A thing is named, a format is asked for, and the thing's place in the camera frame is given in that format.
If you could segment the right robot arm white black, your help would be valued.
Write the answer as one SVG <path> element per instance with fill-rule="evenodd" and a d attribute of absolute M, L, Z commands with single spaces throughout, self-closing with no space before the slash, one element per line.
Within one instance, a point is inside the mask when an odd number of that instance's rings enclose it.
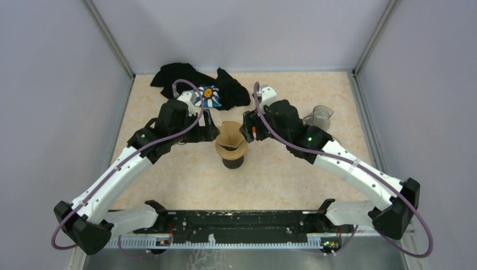
<path fill-rule="evenodd" d="M 400 240 L 419 207 L 421 185 L 389 176 L 360 160 L 324 130 L 305 125 L 287 100 L 258 103 L 244 114 L 249 142 L 273 138 L 292 155 L 321 167 L 363 193 L 365 201 L 327 199 L 317 226 L 331 232 L 342 225 L 369 226 L 388 239 Z"/>

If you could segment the brown paper coffee filter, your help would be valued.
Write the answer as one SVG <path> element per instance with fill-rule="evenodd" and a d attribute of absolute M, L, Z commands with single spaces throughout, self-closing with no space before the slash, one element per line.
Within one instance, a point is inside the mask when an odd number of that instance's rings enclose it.
<path fill-rule="evenodd" d="M 242 125 L 237 121 L 223 121 L 219 127 L 220 134 L 215 139 L 221 149 L 235 151 L 244 148 L 247 141 L 241 133 Z"/>

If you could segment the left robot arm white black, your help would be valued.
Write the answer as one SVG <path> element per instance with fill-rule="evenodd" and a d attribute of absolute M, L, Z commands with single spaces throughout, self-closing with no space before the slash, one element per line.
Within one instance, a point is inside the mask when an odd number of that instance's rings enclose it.
<path fill-rule="evenodd" d="M 129 232 L 169 233 L 168 211 L 155 200 L 128 210 L 111 210 L 112 204 L 145 171 L 178 143 L 211 142 L 220 134 L 210 110 L 195 111 L 193 104 L 168 100 L 156 118 L 134 132 L 120 156 L 72 202 L 54 207 L 63 231 L 87 255 L 102 250 L 116 236 Z"/>

